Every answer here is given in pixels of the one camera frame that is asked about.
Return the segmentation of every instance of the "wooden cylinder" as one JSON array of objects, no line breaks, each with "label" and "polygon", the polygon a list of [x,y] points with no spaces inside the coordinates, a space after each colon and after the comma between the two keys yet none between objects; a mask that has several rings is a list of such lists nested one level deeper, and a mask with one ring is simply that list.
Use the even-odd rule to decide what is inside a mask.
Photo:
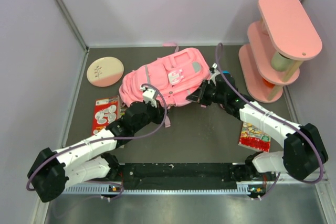
[{"label": "wooden cylinder", "polygon": [[271,59],[271,66],[279,72],[286,71],[292,64],[293,60],[288,59],[279,52],[276,52]]}]

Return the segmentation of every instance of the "gray floor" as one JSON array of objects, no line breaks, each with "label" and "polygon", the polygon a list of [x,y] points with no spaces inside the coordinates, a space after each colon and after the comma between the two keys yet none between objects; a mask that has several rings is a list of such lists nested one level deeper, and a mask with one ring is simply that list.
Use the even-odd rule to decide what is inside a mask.
[{"label": "gray floor", "polygon": [[[209,66],[214,62],[215,47],[197,47]],[[246,93],[242,69],[238,59],[240,46],[225,47],[222,57],[222,68],[228,70],[236,80],[240,92]],[[125,73],[137,69],[141,65],[154,61],[174,52],[170,47],[151,48],[102,48],[91,49],[86,69],[98,58],[113,56],[119,58]],[[67,145],[74,144],[90,136],[95,100],[118,94],[121,81],[113,86],[98,88],[83,77],[78,100],[72,118]],[[285,119],[290,119],[284,97],[264,107],[274,111]],[[134,140],[124,149],[112,153],[122,163],[200,163],[200,162],[242,162],[254,153],[238,146],[241,122],[226,114],[213,104],[201,108],[197,104],[173,108],[169,114],[172,126],[160,129],[155,135],[146,139]],[[152,131],[155,124],[142,129],[137,135]],[[271,150],[279,150],[276,142],[272,142]]]},{"label": "gray floor", "polygon": [[[62,215],[85,199],[62,195],[52,203]],[[327,224],[314,186],[278,185],[263,201],[247,196],[122,196],[116,201],[89,199],[61,219],[50,212],[45,224]]]}]

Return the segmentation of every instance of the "pink backpack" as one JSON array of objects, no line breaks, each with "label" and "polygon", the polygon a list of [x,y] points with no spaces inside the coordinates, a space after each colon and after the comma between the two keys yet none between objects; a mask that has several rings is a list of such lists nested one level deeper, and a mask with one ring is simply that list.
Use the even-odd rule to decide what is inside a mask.
[{"label": "pink backpack", "polygon": [[200,51],[186,48],[126,74],[119,93],[122,101],[130,106],[134,101],[142,101],[140,86],[149,83],[160,90],[168,106],[184,106],[190,103],[185,98],[210,75]]}]

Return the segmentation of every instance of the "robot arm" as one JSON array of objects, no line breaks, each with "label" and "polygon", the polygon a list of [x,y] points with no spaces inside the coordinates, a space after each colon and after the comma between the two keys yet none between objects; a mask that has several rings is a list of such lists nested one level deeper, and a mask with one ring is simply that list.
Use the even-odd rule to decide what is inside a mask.
[{"label": "robot arm", "polygon": [[[143,102],[133,102],[124,116],[98,134],[55,151],[51,151],[50,148],[42,150],[32,165],[28,178],[47,159],[59,154],[44,165],[31,181],[42,202],[55,199],[65,188],[77,183],[93,178],[115,177],[118,161],[113,156],[103,153],[131,141],[134,134],[149,123],[162,122],[164,108],[155,100],[156,96],[156,91],[147,89],[143,93]],[[113,137],[127,137],[127,139],[114,140]]]},{"label": "robot arm", "polygon": [[[266,110],[258,102],[253,101],[251,97],[242,94],[263,113],[243,101],[227,85],[219,71],[216,70],[216,65],[213,65],[210,71],[213,74],[210,80],[204,80],[202,85],[187,99],[205,106],[211,105],[212,102],[222,105],[228,114],[260,128],[283,148],[281,152],[256,153],[253,155],[251,162],[256,172],[287,172],[293,178],[303,180],[319,167],[315,153],[303,137],[285,123],[280,123],[270,116],[278,119],[282,119],[281,117]],[[232,76],[229,73],[224,75],[230,84],[235,87]],[[312,124],[302,126],[285,119],[282,120],[302,131],[312,141],[323,163],[328,160],[326,149],[315,126]]]}]

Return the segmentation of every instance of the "cable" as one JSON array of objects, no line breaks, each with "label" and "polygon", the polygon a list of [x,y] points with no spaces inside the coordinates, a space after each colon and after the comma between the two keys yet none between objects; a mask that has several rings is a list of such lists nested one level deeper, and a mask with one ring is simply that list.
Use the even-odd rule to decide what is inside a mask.
[{"label": "cable", "polygon": [[278,176],[276,177],[276,179],[274,180],[273,184],[268,189],[268,191],[264,195],[260,196],[260,198],[259,198],[260,200],[264,199],[271,191],[273,191],[273,189],[275,188],[275,184],[278,182],[278,180],[280,178],[280,174],[281,173],[278,173]]},{"label": "cable", "polygon": [[[90,144],[94,144],[94,143],[97,143],[97,142],[101,142],[101,141],[106,141],[106,140],[134,140],[134,139],[140,139],[140,138],[144,138],[144,137],[148,137],[148,136],[150,136],[150,135],[153,135],[154,133],[156,133],[162,126],[163,126],[163,124],[164,124],[164,121],[166,120],[166,117],[167,117],[167,104],[166,104],[166,102],[165,102],[165,100],[164,100],[164,97],[163,97],[163,95],[161,94],[161,92],[156,88],[156,87],[154,87],[153,85],[151,85],[151,84],[148,84],[148,83],[145,83],[145,84],[143,84],[143,85],[141,85],[142,87],[143,86],[147,86],[147,87],[150,87],[150,88],[152,88],[152,89],[154,89],[157,93],[158,93],[158,95],[160,96],[160,98],[161,98],[161,100],[162,100],[162,102],[163,102],[163,107],[164,107],[164,115],[163,115],[163,120],[162,120],[162,122],[161,122],[161,124],[154,130],[154,131],[152,131],[152,132],[150,132],[150,133],[148,133],[148,134],[144,134],[144,135],[142,135],[142,136],[135,136],[135,137],[128,137],[128,136],[123,136],[123,137],[106,137],[106,138],[99,138],[99,139],[96,139],[96,140],[92,140],[92,141],[90,141]],[[68,153],[68,152],[70,152],[70,151],[72,151],[72,150],[75,150],[75,149],[77,149],[77,148],[80,148],[80,147],[83,147],[83,146],[85,146],[86,144],[79,144],[79,145],[76,145],[76,146],[72,146],[72,147],[69,147],[68,149],[66,149],[66,150],[63,150],[63,151],[61,151],[61,152],[59,152],[59,153],[56,153],[55,155],[53,155],[53,156],[51,156],[50,158],[48,158],[48,159],[46,159],[40,166],[38,166],[37,168],[36,168],[36,170],[32,173],[32,175],[29,177],[29,179],[28,179],[28,182],[27,182],[27,185],[26,185],[26,189],[28,190],[28,191],[35,191],[35,189],[34,188],[31,188],[30,187],[30,184],[32,183],[32,181],[33,181],[33,179],[34,179],[34,177],[36,176],[36,174],[46,165],[46,164],[48,164],[50,161],[52,161],[54,158],[56,158],[56,157],[58,157],[58,156],[60,156],[60,155],[62,155],[62,154],[64,154],[64,153]]]},{"label": "cable", "polygon": [[100,198],[100,199],[106,198],[108,200],[108,202],[110,202],[111,200],[115,200],[115,199],[119,198],[124,191],[124,186],[123,185],[116,184],[116,183],[113,183],[113,182],[102,182],[102,181],[94,181],[94,180],[89,180],[87,182],[95,183],[95,184],[105,184],[105,185],[108,184],[108,185],[112,185],[112,186],[118,186],[118,187],[121,187],[121,189],[120,189],[120,192],[113,198],[108,198],[108,197],[104,197],[104,196],[100,196],[100,195],[92,195],[92,196],[86,197],[83,200],[79,201],[78,203],[72,205],[67,211],[63,212],[62,214],[56,213],[56,205],[53,204],[53,206],[52,206],[53,213],[52,214],[54,215],[55,219],[63,218],[65,215],[67,215],[69,212],[71,212],[78,205],[82,204],[84,201],[87,201],[89,199],[94,199],[94,198],[97,198],[97,199],[98,198]]},{"label": "cable", "polygon": [[[219,56],[219,53],[218,53],[218,50],[221,50],[221,54],[223,53],[223,44],[222,43],[219,43],[217,46],[216,46],[216,52],[215,52],[215,59],[216,59],[216,63],[217,63],[217,66],[218,66],[218,69],[219,69],[219,72],[220,72],[220,75],[223,77],[224,81],[226,82],[226,84],[236,93],[237,96],[239,96],[244,102],[246,102],[247,104],[249,104],[252,108],[254,108],[255,110],[257,110],[258,112],[262,113],[262,114],[265,114],[265,112],[263,110],[261,110],[260,108],[256,107],[254,104],[250,103],[245,97],[243,97],[232,85],[231,83],[227,80],[227,78],[225,77],[225,75],[223,74],[223,71],[222,71],[222,68],[219,64],[219,60],[221,58],[221,56]],[[298,130],[297,128],[295,128],[294,126],[292,126],[291,124],[287,123],[286,121],[284,120],[281,120],[279,118],[276,118],[275,116],[273,115],[270,115],[269,116],[270,118],[272,118],[273,120],[279,122],[279,123],[282,123],[288,127],[290,127],[292,130],[295,130],[296,132],[298,132],[303,138],[304,140],[307,141],[307,143],[310,145],[310,147],[312,148],[314,154],[316,155],[316,158],[317,158],[317,161],[319,163],[319,167],[320,167],[320,174],[319,174],[319,177],[316,179],[316,180],[313,180],[313,181],[306,181],[306,180],[300,180],[301,182],[303,183],[307,183],[307,184],[316,184],[318,182],[320,182],[323,178],[323,171],[324,171],[324,168],[323,168],[323,162],[321,160],[321,157],[317,151],[317,149],[315,148],[314,144],[310,141],[310,139],[300,130]],[[270,190],[274,187],[274,185],[276,184],[278,180],[276,179],[275,182],[273,183],[273,185],[271,186]]]}]

